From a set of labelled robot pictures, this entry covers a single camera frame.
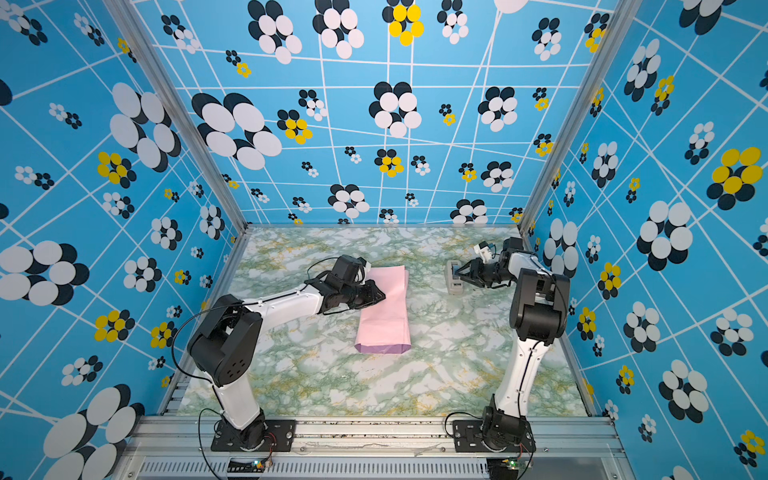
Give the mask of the purple wrapping paper sheet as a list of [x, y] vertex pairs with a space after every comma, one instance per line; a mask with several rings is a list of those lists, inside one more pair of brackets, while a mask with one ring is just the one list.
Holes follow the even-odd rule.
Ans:
[[364, 354], [405, 353], [411, 348], [406, 267], [374, 267], [369, 278], [385, 294], [385, 299], [361, 311], [355, 348]]

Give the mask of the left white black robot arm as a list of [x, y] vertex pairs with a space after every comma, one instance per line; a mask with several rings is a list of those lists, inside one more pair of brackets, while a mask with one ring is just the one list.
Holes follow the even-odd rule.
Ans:
[[256, 300], [220, 297], [190, 337], [187, 351], [203, 373], [222, 409], [221, 426], [235, 446], [253, 451], [267, 437], [263, 409], [247, 373], [262, 332], [289, 321], [343, 310], [362, 310], [386, 299], [369, 277], [370, 263], [341, 255], [333, 267], [300, 286]]

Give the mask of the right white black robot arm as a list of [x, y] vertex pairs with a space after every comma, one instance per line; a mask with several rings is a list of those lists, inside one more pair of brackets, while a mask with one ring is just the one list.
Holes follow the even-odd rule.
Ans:
[[545, 354], [566, 329], [570, 279], [547, 269], [518, 238], [507, 238], [500, 252], [485, 241], [474, 251], [474, 259], [450, 269], [451, 278], [486, 289], [512, 286], [509, 324], [516, 335], [504, 377], [484, 409], [482, 441], [492, 451], [522, 446], [533, 453], [529, 397]]

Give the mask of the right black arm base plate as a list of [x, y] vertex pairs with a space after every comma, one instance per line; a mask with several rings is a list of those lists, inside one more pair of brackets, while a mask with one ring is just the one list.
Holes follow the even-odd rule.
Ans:
[[524, 417], [484, 425], [481, 420], [455, 420], [450, 426], [457, 453], [531, 453], [537, 450], [532, 428]]

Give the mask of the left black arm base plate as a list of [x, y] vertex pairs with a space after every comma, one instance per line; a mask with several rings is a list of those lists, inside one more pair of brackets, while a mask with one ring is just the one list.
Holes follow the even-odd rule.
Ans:
[[219, 420], [210, 449], [213, 452], [290, 452], [296, 426], [296, 420], [267, 419], [238, 430], [226, 420]]

